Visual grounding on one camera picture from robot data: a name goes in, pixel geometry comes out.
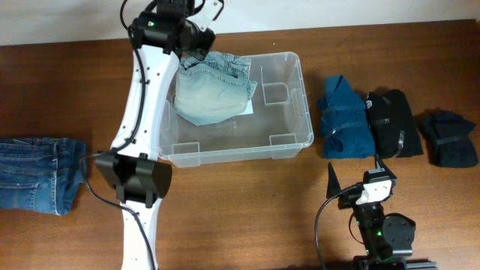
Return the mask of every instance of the jeans back pocket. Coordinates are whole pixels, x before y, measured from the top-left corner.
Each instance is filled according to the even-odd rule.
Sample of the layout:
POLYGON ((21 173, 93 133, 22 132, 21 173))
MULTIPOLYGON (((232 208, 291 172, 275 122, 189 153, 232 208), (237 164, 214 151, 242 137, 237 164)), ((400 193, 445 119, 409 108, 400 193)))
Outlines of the jeans back pocket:
POLYGON ((0 209, 35 210, 39 183, 0 182, 0 209))

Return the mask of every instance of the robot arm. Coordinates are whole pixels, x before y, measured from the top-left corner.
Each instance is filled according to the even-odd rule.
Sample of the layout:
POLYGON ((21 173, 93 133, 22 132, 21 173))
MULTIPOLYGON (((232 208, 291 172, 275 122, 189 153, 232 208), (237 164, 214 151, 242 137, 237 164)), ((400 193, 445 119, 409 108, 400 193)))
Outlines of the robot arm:
POLYGON ((123 211, 124 270, 158 269, 158 210, 172 179, 171 166, 157 162, 167 92, 183 52, 200 60, 209 52, 215 34, 208 26, 224 6, 222 0, 204 0, 197 8, 194 0, 173 2, 152 2, 128 28, 134 64, 127 106, 111 153, 96 161, 121 205, 136 212, 141 223, 123 211))
MULTIPOLYGON (((363 181, 341 190, 340 183, 331 163, 328 164, 327 202, 338 198, 339 209, 353 209, 367 256, 355 256, 353 268, 372 269, 437 269, 435 262, 407 262, 413 255, 412 243, 415 238, 416 223, 402 214, 384 214, 381 203, 392 196, 397 176, 375 157, 376 169, 364 173, 363 181)), ((318 243, 318 218, 315 223, 316 250, 326 269, 320 254, 318 243)))

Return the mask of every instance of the white wall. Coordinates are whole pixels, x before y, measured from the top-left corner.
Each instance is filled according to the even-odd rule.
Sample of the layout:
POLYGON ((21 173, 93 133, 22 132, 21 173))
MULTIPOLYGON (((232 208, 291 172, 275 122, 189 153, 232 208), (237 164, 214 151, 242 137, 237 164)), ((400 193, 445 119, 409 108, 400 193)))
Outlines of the white wall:
MULTIPOLYGON (((0 45, 126 38, 121 2, 1 0, 0 45)), ((148 2, 129 0, 126 21, 148 2)), ((472 18, 480 20, 479 0, 226 0, 211 28, 230 33, 472 18)))

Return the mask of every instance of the black folded garment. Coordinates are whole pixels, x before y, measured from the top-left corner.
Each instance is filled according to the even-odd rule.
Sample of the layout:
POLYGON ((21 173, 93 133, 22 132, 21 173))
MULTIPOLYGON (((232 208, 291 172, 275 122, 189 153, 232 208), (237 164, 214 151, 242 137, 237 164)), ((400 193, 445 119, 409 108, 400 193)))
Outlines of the black folded garment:
POLYGON ((391 90, 367 96, 367 118, 381 158, 423 155, 422 142, 405 94, 391 90))
POLYGON ((479 163, 468 138, 475 123, 453 112, 429 115, 422 124, 425 136, 433 143, 433 162, 439 167, 469 168, 479 163))

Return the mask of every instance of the clear plastic bin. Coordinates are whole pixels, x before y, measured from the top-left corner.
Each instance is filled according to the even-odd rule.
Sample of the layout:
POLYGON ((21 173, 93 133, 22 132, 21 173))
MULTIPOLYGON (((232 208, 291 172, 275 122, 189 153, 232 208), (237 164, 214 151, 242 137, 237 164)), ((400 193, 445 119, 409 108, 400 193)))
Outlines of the clear plastic bin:
POLYGON ((195 126, 173 108, 170 87, 160 126, 160 158, 195 167, 259 158, 293 158, 314 141, 300 58, 293 52, 248 56, 258 82, 253 114, 195 126))

